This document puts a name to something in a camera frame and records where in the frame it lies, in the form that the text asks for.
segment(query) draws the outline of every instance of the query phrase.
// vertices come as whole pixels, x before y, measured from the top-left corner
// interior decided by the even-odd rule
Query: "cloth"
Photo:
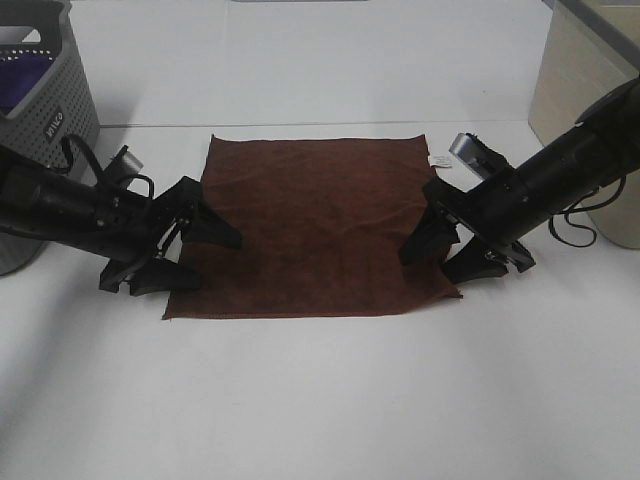
[[[205,198],[244,246],[185,244],[180,263],[205,285],[172,292],[165,318],[374,316],[459,295],[440,270],[446,250],[410,267],[398,260],[435,175],[427,157],[424,136],[212,138]]]
[[[49,69],[49,57],[25,53],[15,60],[0,62],[0,112],[5,115],[31,91]]]

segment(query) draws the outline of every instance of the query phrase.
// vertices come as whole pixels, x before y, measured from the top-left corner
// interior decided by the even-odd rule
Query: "purple item in basket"
[[[49,57],[33,53],[0,62],[0,112],[6,115],[13,110],[52,63]]]

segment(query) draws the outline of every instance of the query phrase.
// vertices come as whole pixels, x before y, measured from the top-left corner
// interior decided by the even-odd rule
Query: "white surface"
[[[75,2],[103,125],[527,118],[532,0]]]
[[[215,129],[426,132],[433,154],[458,131],[516,162],[539,148],[526,122]],[[128,143],[163,190],[211,133],[110,129],[99,151]],[[408,315],[171,322],[166,295],[99,292],[103,259],[51,245],[0,281],[0,478],[636,479],[640,256],[525,242],[530,272]]]
[[[539,148],[541,2],[343,5],[76,3],[103,123],[368,123],[107,129],[101,156],[130,144],[162,191],[214,131]],[[417,118],[472,122],[379,123]],[[104,259],[50,245],[0,279],[0,478],[635,480],[640,256],[525,242],[530,272],[408,315],[171,322],[166,294],[99,292]]]

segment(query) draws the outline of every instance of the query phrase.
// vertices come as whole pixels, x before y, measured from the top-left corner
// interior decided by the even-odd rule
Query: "towel label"
[[[429,164],[436,168],[451,168],[453,161],[451,157],[445,155],[432,155],[429,157]]]
[[[53,142],[57,133],[64,124],[65,116],[62,108],[58,105],[53,112],[53,115],[49,118],[49,121],[44,126],[44,136],[49,143]]]

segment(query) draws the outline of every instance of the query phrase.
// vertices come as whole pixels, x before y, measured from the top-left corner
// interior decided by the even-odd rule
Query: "black robotic arm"
[[[451,151],[483,181],[468,192],[437,177],[424,186],[428,206],[399,252],[402,263],[459,242],[462,224],[474,237],[443,265],[454,283],[500,277],[507,263],[523,272],[535,261],[520,237],[554,215],[586,211],[575,206],[616,180],[619,194],[625,176],[640,168],[640,79],[596,102],[517,169],[470,134],[460,134]]]
[[[75,145],[94,171],[94,186],[72,181],[0,145],[0,231],[51,240],[110,259],[100,275],[100,289],[131,295],[197,289],[200,275],[167,260],[177,234],[184,242],[240,248],[240,233],[219,217],[202,197],[202,186],[183,177],[153,198],[153,182],[138,174],[124,147],[106,169],[81,138],[63,139],[72,160]],[[147,196],[127,189],[134,179],[148,183]]]

